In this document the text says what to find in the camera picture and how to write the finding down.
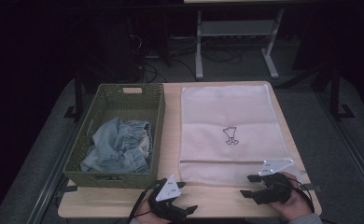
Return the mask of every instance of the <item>white towel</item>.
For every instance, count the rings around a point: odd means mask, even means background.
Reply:
[[[183,181],[245,186],[263,161],[291,159],[267,85],[187,87],[181,104]]]

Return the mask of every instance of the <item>wooden table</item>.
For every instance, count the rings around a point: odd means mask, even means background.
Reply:
[[[301,170],[303,183],[310,183],[305,172],[299,151],[293,141],[281,108],[275,98],[271,85],[264,81],[253,82],[196,82],[165,83],[165,117],[161,140],[159,179],[175,175],[180,180],[178,157],[181,141],[181,90],[190,86],[224,86],[224,85],[262,85],[269,86],[273,108],[278,116],[282,133],[286,139],[291,155]],[[278,217],[267,205],[256,205],[254,200],[244,198],[240,188],[212,188],[203,186],[185,186],[182,195],[174,205],[186,208],[199,205],[196,212],[189,217]],[[78,188],[75,192],[66,192],[59,207],[61,217],[127,217],[138,199],[141,189],[100,189]],[[321,206],[313,190],[315,212],[320,214]]]

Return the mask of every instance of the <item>hand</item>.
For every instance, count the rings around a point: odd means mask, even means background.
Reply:
[[[148,211],[150,211],[150,206],[149,203],[147,202],[147,198],[145,198],[138,206],[135,212],[135,215],[138,216],[136,217],[136,219],[141,224],[167,224],[171,222],[167,219],[156,217],[156,215]]]
[[[291,175],[289,173],[283,173],[289,179],[295,179],[296,176]],[[290,181],[293,188],[298,189],[299,184],[296,181]],[[307,202],[297,193],[295,190],[292,190],[290,194],[290,198],[286,203],[268,203],[268,205],[281,214],[288,221],[294,220],[298,217],[303,217],[305,215],[309,215],[312,213],[310,206]]]

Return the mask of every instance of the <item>black drawing on cloth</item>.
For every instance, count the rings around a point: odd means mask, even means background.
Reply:
[[[228,145],[231,145],[231,144],[237,145],[238,144],[238,140],[234,139],[234,133],[236,130],[237,130],[237,127],[228,127],[228,128],[223,129],[223,132],[229,137],[229,140],[226,141],[226,143]]]

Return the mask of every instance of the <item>woven plastic basket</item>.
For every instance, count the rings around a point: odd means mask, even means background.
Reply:
[[[145,189],[157,179],[164,121],[162,84],[102,84],[83,120],[63,173],[80,187]],[[151,124],[153,152],[149,155],[148,174],[81,172],[80,163],[94,143],[92,136],[105,122],[120,117],[124,121],[145,120]]]

